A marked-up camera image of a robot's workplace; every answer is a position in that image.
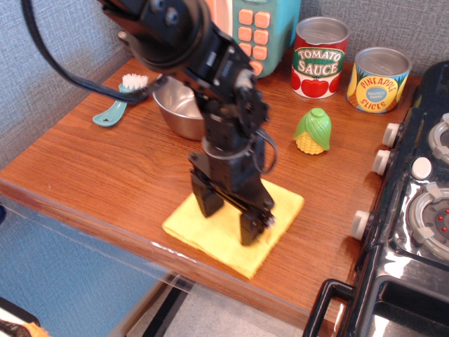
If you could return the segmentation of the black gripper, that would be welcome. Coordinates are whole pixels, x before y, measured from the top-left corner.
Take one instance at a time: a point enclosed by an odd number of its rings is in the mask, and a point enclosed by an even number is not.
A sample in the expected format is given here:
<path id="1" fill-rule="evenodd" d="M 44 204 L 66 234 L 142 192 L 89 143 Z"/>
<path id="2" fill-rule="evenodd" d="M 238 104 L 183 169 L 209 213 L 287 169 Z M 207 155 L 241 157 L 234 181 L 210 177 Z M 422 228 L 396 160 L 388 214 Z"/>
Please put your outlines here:
<path id="1" fill-rule="evenodd" d="M 274 223 L 274 200 L 263 186 L 265 141 L 249 140 L 234 151 L 203 141 L 204 151 L 189 155 L 192 189 L 204 217 L 228 202 L 241 212 L 241 244 L 250 246 Z"/>

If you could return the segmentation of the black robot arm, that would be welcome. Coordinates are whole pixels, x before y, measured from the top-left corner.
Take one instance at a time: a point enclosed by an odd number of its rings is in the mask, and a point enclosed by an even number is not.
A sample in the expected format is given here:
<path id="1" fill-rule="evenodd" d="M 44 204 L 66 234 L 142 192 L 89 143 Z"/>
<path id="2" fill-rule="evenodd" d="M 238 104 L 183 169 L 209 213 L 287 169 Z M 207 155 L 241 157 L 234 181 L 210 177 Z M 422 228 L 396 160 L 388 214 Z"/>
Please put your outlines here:
<path id="1" fill-rule="evenodd" d="M 203 152 L 189 156 L 192 189 L 205 217 L 226 203 L 240 211 L 240 238 L 251 245 L 274 223 L 263 129 L 268 107 L 249 57 L 212 22 L 204 1 L 103 1 L 123 42 L 145 67 L 194 92 L 204 122 Z"/>

